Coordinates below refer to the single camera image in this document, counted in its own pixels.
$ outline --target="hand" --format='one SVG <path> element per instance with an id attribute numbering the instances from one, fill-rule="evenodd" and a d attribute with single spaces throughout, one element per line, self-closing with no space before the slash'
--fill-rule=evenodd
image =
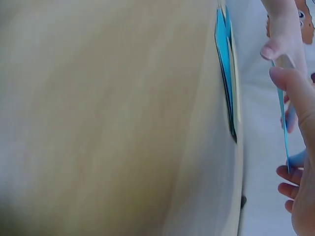
<path id="1" fill-rule="evenodd" d="M 295 166 L 290 174 L 282 166 L 278 175 L 292 184 L 282 183 L 279 191 L 292 200 L 285 208 L 292 213 L 292 225 L 299 236 L 315 235 L 315 90 L 306 77 L 297 70 L 270 69 L 274 84 L 286 91 L 299 120 L 299 127 L 306 150 L 295 156 L 291 163 Z"/>
<path id="2" fill-rule="evenodd" d="M 294 63 L 296 69 L 303 76 L 306 76 L 307 67 L 297 8 L 292 10 L 292 12 L 275 12 L 278 13 L 269 16 L 269 24 L 267 25 L 271 38 L 261 49 L 260 53 L 264 59 L 275 61 L 277 61 L 279 56 L 287 55 Z M 287 130 L 291 133 L 296 123 L 296 114 L 289 114 L 287 111 L 285 118 Z"/>

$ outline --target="cartoon character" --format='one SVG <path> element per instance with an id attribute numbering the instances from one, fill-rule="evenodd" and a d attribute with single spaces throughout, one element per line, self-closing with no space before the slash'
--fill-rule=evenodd
<path id="1" fill-rule="evenodd" d="M 312 16 L 310 9 L 306 5 L 306 0 L 295 0 L 297 9 L 299 10 L 302 39 L 305 44 L 312 44 L 314 35 L 314 25 L 312 23 Z M 270 38 L 270 19 L 267 22 L 267 36 Z"/>

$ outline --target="white fabric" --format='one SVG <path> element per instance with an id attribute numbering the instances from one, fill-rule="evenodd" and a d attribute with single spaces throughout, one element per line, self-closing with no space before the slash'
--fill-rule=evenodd
<path id="1" fill-rule="evenodd" d="M 227 0 L 227 4 L 238 50 L 243 100 L 243 192 L 247 203 L 242 211 L 240 235 L 293 236 L 291 216 L 284 208 L 286 198 L 277 191 L 282 180 L 276 168 L 286 159 L 280 107 L 276 88 L 268 75 L 271 64 L 259 54 L 268 41 L 267 13 L 258 0 Z M 312 0 L 307 4 L 315 16 L 315 4 Z M 315 48 L 314 44 L 305 47 L 311 75 L 315 72 Z M 289 135 L 289 147 L 291 155 L 304 148 L 298 127 Z"/>

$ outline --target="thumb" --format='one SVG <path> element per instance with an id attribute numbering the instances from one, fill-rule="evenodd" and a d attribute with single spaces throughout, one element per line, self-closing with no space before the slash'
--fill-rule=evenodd
<path id="1" fill-rule="evenodd" d="M 286 91 L 299 120 L 299 127 L 310 159 L 315 164 L 315 90 L 311 83 L 295 69 L 270 69 L 274 84 Z"/>
<path id="2" fill-rule="evenodd" d="M 280 55 L 285 54 L 287 49 L 287 40 L 281 37 L 271 38 L 261 49 L 260 54 L 266 60 L 275 60 Z"/>

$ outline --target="finger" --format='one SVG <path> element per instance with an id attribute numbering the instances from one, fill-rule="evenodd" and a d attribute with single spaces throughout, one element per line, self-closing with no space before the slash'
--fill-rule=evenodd
<path id="1" fill-rule="evenodd" d="M 290 212 L 290 213 L 292 213 L 292 210 L 293 210 L 293 203 L 294 203 L 294 201 L 288 200 L 288 201 L 286 201 L 286 203 L 285 203 L 285 205 L 284 205 L 285 209 L 286 209 L 288 212 Z"/>
<path id="2" fill-rule="evenodd" d="M 288 133 L 292 133 L 295 123 L 297 120 L 297 116 L 295 114 L 295 112 L 292 112 L 291 109 L 286 110 L 285 112 L 285 124 L 286 124 L 286 129 L 288 131 Z M 280 117 L 280 123 L 281 123 L 281 128 L 284 128 L 284 122 L 282 120 L 282 117 Z"/>
<path id="3" fill-rule="evenodd" d="M 283 98 L 283 102 L 286 104 L 288 101 L 290 101 L 289 96 L 286 94 Z"/>
<path id="4" fill-rule="evenodd" d="M 285 54 L 287 42 L 281 37 L 271 38 L 261 49 L 260 54 L 266 60 L 275 60 L 280 55 Z"/>
<path id="5" fill-rule="evenodd" d="M 287 166 L 279 166 L 277 174 L 285 180 L 300 185 L 303 171 L 297 168 L 291 168 L 290 174 L 287 172 Z"/>
<path id="6" fill-rule="evenodd" d="M 292 133 L 296 120 L 297 116 L 295 113 L 295 109 L 293 105 L 290 103 L 287 111 L 285 112 L 286 129 L 288 133 Z"/>
<path id="7" fill-rule="evenodd" d="M 274 84 L 286 91 L 298 116 L 299 126 L 306 146 L 315 153 L 315 91 L 297 70 L 272 67 L 270 77 Z"/>
<path id="8" fill-rule="evenodd" d="M 306 157 L 307 157 L 307 152 L 306 152 L 306 150 L 303 150 L 302 152 L 300 152 L 294 156 L 291 156 L 289 158 L 290 165 L 295 167 L 295 168 L 304 167 L 304 161 L 305 161 Z"/>
<path id="9" fill-rule="evenodd" d="M 294 200 L 299 192 L 299 187 L 288 183 L 281 183 L 278 186 L 278 191 L 279 193 Z"/>

